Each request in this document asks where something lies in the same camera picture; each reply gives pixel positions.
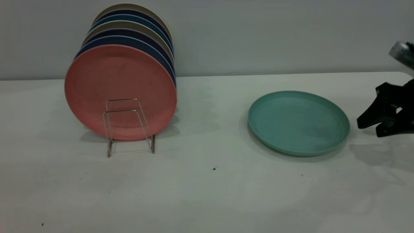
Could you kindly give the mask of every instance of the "stack of plates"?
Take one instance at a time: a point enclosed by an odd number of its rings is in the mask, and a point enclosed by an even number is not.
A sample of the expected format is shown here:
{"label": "stack of plates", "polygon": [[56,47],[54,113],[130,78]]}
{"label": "stack of plates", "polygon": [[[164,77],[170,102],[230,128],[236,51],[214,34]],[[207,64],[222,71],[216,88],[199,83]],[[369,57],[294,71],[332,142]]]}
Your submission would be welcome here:
{"label": "stack of plates", "polygon": [[[66,74],[65,94],[75,116],[103,136],[106,100],[138,98],[152,134],[161,131],[177,104],[174,48],[164,22],[134,4],[102,11]],[[108,108],[139,110],[139,105],[109,102]],[[111,130],[118,140],[145,138],[134,112],[111,114]]]}

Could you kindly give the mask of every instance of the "pink plate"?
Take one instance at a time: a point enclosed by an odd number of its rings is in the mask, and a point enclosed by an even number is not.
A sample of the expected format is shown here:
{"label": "pink plate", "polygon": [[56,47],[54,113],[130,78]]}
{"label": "pink plate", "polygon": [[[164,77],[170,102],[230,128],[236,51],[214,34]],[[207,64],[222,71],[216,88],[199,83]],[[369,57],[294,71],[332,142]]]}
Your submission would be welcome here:
{"label": "pink plate", "polygon": [[[66,74],[65,94],[75,116],[103,136],[106,100],[138,98],[152,134],[167,126],[177,105],[175,86],[165,68],[143,51],[123,45],[98,46],[77,57]],[[136,109],[145,125],[137,101],[109,102],[108,109]],[[145,138],[135,112],[110,113],[110,119],[114,139]]]}

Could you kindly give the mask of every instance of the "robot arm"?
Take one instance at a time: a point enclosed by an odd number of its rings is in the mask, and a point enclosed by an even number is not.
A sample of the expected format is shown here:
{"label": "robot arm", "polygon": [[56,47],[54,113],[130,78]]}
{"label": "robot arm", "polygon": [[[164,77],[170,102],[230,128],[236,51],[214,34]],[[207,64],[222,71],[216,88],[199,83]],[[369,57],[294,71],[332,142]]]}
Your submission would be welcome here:
{"label": "robot arm", "polygon": [[[414,45],[397,42],[389,53],[393,58],[414,70]],[[376,127],[378,137],[414,133],[414,80],[404,86],[383,83],[376,87],[377,97],[357,119],[358,128]]]}

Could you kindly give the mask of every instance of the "teal plate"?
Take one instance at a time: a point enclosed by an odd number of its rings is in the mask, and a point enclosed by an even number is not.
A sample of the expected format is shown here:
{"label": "teal plate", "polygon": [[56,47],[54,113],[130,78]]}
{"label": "teal plate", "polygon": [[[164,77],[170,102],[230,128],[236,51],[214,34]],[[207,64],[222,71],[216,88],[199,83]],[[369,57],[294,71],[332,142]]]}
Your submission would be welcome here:
{"label": "teal plate", "polygon": [[267,146],[296,156],[332,151],[350,131],[348,117],[336,104],[299,91],[260,97],[250,107],[249,125]]}

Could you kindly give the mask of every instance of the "plate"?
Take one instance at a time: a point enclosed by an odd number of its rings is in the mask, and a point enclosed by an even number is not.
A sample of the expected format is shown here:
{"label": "plate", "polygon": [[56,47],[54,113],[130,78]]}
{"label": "plate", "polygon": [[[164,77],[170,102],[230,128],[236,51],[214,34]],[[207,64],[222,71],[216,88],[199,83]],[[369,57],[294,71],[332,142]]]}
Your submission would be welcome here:
{"label": "plate", "polygon": [[133,37],[135,39],[141,40],[141,41],[151,45],[158,52],[160,52],[163,57],[165,57],[165,59],[168,61],[168,63],[170,64],[171,68],[174,71],[173,59],[170,58],[170,56],[165,51],[165,49],[157,41],[155,41],[154,39],[152,39],[148,35],[145,35],[142,32],[138,32],[138,31],[130,30],[130,29],[123,29],[123,28],[110,29],[110,30],[106,30],[106,31],[95,34],[88,41],[86,41],[86,43],[89,43],[89,42],[91,42],[95,39],[105,37],[105,36],[129,36],[129,37]]}
{"label": "plate", "polygon": [[[174,83],[166,69],[147,53],[124,45],[102,45],[79,55],[65,79],[67,103],[92,131],[105,136],[106,100],[138,98],[152,134],[171,120],[177,105]],[[136,101],[110,102],[110,111],[139,109]],[[145,138],[135,112],[110,115],[113,138]]]}
{"label": "plate", "polygon": [[140,11],[136,11],[136,10],[129,10],[129,9],[120,9],[120,10],[113,10],[110,11],[104,15],[101,16],[101,19],[111,16],[111,15],[135,15],[138,17],[141,17],[143,19],[146,19],[148,21],[150,21],[151,23],[153,23],[155,26],[157,26],[159,29],[161,29],[161,31],[168,37],[168,39],[172,42],[171,36],[170,34],[167,32],[167,30],[163,27],[162,24],[160,24],[158,21],[156,21],[154,18],[152,18],[151,16],[142,13]]}
{"label": "plate", "polygon": [[174,69],[170,66],[167,59],[162,56],[162,54],[157,51],[154,47],[149,45],[148,43],[143,42],[142,40],[138,40],[133,37],[129,36],[104,36],[98,39],[95,39],[87,44],[85,44],[79,51],[79,53],[76,55],[75,58],[80,56],[82,53],[86,52],[87,50],[90,50],[94,47],[101,46],[101,45],[109,45],[109,44],[118,44],[118,45],[126,45],[130,46],[131,48],[139,49],[147,54],[149,54],[151,57],[156,59],[170,74],[171,79],[174,82],[174,85],[176,85],[176,76],[174,73]]}
{"label": "plate", "polygon": [[110,6],[106,9],[104,9],[101,13],[99,13],[99,15],[95,18],[94,22],[92,23],[92,25],[94,23],[96,23],[98,20],[100,20],[102,18],[102,16],[108,12],[114,11],[114,10],[136,10],[136,11],[140,11],[143,12],[151,17],[153,17],[156,21],[158,21],[160,24],[162,24],[162,26],[165,28],[165,30],[167,31],[169,37],[171,38],[171,33],[168,31],[168,27],[165,25],[165,23],[162,21],[162,19],[156,15],[154,12],[152,12],[151,10],[143,7],[143,6],[139,6],[139,5],[135,5],[132,3],[121,3],[121,4],[116,4],[113,6]]}
{"label": "plate", "polygon": [[299,91],[260,97],[250,107],[249,125],[267,146],[296,156],[332,151],[346,140],[350,131],[348,117],[337,105]]}
{"label": "plate", "polygon": [[91,37],[93,37],[94,35],[101,33],[103,31],[106,30],[110,30],[110,29],[114,29],[114,28],[125,28],[125,29],[130,29],[130,30],[135,30],[135,31],[139,31],[142,32],[148,36],[150,36],[152,39],[156,40],[169,54],[170,58],[174,60],[174,56],[173,53],[171,52],[170,48],[168,47],[168,45],[165,43],[165,41],[156,33],[154,32],[151,28],[136,23],[136,22],[132,22],[132,21],[126,21],[126,20],[116,20],[116,21],[111,21],[111,22],[107,22],[104,24],[101,24],[99,26],[97,26],[96,28],[94,28],[92,31],[90,31],[85,40],[83,41],[82,45],[85,44],[86,41],[88,41]]}
{"label": "plate", "polygon": [[151,28],[154,32],[156,32],[165,41],[165,43],[167,43],[168,47],[170,48],[170,50],[174,54],[174,48],[172,46],[171,41],[161,31],[161,29],[159,27],[155,26],[150,21],[148,21],[148,20],[146,20],[144,18],[138,17],[138,16],[134,16],[134,15],[111,15],[111,16],[105,17],[105,18],[99,20],[98,22],[96,22],[89,31],[93,30],[95,27],[97,27],[97,26],[99,26],[101,24],[104,24],[104,23],[110,22],[110,21],[114,21],[114,20],[127,20],[127,21],[132,21],[132,22],[140,23],[142,25],[145,25],[145,26]]}

